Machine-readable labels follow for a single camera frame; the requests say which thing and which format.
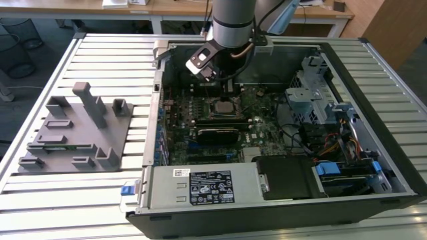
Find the warning label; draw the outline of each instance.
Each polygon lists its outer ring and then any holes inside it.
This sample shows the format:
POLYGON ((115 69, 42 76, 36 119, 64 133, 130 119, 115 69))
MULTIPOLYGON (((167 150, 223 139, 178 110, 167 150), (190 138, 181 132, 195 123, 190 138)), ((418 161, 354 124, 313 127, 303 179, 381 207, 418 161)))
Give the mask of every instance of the warning label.
POLYGON ((231 171, 190 173, 190 203, 197 205, 235 202, 231 171))

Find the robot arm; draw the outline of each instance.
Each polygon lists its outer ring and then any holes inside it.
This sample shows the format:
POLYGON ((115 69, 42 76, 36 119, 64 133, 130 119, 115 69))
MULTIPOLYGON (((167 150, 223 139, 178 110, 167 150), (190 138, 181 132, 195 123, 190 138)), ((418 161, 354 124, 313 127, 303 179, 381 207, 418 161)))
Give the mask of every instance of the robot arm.
POLYGON ((199 48, 186 66, 198 78, 226 81, 238 76, 250 64, 257 45, 255 33, 265 30, 282 34, 301 0, 213 1, 214 39, 199 48))

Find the aluminum table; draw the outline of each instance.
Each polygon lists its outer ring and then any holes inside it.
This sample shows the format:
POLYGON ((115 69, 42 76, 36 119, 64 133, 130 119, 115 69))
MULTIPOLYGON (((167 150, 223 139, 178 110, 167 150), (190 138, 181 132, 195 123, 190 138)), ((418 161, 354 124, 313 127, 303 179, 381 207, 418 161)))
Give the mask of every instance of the aluminum table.
MULTIPOLYGON (((122 213, 120 188, 142 176, 144 139, 155 79, 155 40, 201 40, 189 35, 87 34, 74 39, 0 163, 0 240, 144 240, 122 213), (19 158, 38 134, 50 96, 71 103, 75 82, 90 82, 104 103, 135 104, 119 172, 18 172, 19 158)), ((391 133, 427 179, 427 108, 373 46, 357 39, 275 37, 275 42, 330 42, 391 133)), ((136 196, 124 199, 136 205, 136 196)), ((355 224, 206 236, 198 240, 427 239, 426 202, 390 210, 355 224)))

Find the metal bracket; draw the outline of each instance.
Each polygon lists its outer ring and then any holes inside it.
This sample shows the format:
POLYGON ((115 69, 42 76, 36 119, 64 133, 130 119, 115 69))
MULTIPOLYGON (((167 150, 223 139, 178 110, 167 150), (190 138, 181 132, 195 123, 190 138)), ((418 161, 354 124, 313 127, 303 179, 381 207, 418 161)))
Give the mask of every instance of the metal bracket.
POLYGON ((330 103, 325 107, 325 112, 327 115, 326 120, 335 120, 337 113, 347 113, 349 111, 353 111, 355 108, 351 103, 342 102, 342 103, 330 103))
POLYGON ((191 56, 190 61, 193 65, 198 69, 203 69, 219 51, 225 49, 226 48, 221 46, 215 40, 209 41, 191 56))
POLYGON ((74 39, 84 39, 87 36, 86 32, 76 32, 72 36, 74 39))
POLYGON ((269 186, 267 175, 266 174, 261 174, 259 175, 259 186, 261 186, 261 191, 263 193, 269 193, 270 192, 270 186, 269 186))
POLYGON ((265 36, 265 41, 262 42, 262 44, 255 43, 255 55, 258 53, 269 53, 270 55, 273 55, 274 49, 275 44, 270 36, 265 36))
POLYGON ((154 56, 154 60, 157 62, 159 62, 166 56, 170 55, 169 50, 170 50, 170 41, 169 40, 158 40, 154 42, 153 56, 154 56))

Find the cable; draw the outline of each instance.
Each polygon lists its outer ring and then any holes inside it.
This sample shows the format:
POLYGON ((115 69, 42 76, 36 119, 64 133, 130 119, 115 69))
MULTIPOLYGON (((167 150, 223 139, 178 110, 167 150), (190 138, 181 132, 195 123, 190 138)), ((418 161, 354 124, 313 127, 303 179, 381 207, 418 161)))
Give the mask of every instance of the cable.
POLYGON ((7 89, 44 89, 44 87, 40 86, 10 86, 7 89))
POLYGON ((254 42, 251 42, 251 44, 247 45, 246 49, 241 53, 238 53, 238 54, 231 53, 230 54, 231 58, 239 59, 239 58, 245 57, 254 47, 255 47, 255 44, 254 44, 254 42))
POLYGON ((211 19, 211 16, 213 16, 213 8, 214 8, 214 7, 211 7, 211 11, 209 12, 209 16, 207 16, 206 22, 210 22, 210 19, 211 19))
POLYGON ((0 144, 12 144, 12 141, 10 141, 10 140, 0 140, 0 144))
POLYGON ((203 27, 206 27, 206 25, 207 25, 209 8, 210 8, 210 0, 206 0, 206 11, 205 11, 203 27))
MULTIPOLYGON (((257 28, 257 20, 255 20, 255 17, 254 17, 254 28, 257 28)), ((245 65, 243 65, 243 67, 241 67, 241 68, 238 69, 238 71, 235 71, 235 73, 234 73, 233 75, 226 76, 226 77, 223 77, 223 78, 215 78, 215 80, 219 81, 219 82, 225 82, 225 81, 229 81, 230 79, 234 79, 234 78, 249 68, 250 63, 251 63, 253 58, 254 58, 254 55, 255 55, 255 47, 253 48, 253 51, 251 51, 251 53, 250 53, 250 55, 249 55, 249 58, 247 58, 247 60, 246 60, 246 63, 245 63, 245 65)))
POLYGON ((307 23, 307 14, 306 14, 306 6, 305 5, 299 5, 302 6, 303 12, 305 12, 305 24, 302 25, 302 31, 301 31, 301 36, 305 36, 305 30, 306 30, 306 23, 307 23))
POLYGON ((274 6, 274 8, 267 12, 267 14, 262 17, 259 23, 258 23, 258 30, 262 31, 262 24, 265 22, 265 20, 267 19, 267 17, 270 16, 270 14, 274 13, 274 11, 277 11, 277 9, 281 7, 281 5, 286 2, 286 0, 282 0, 277 6, 274 6))

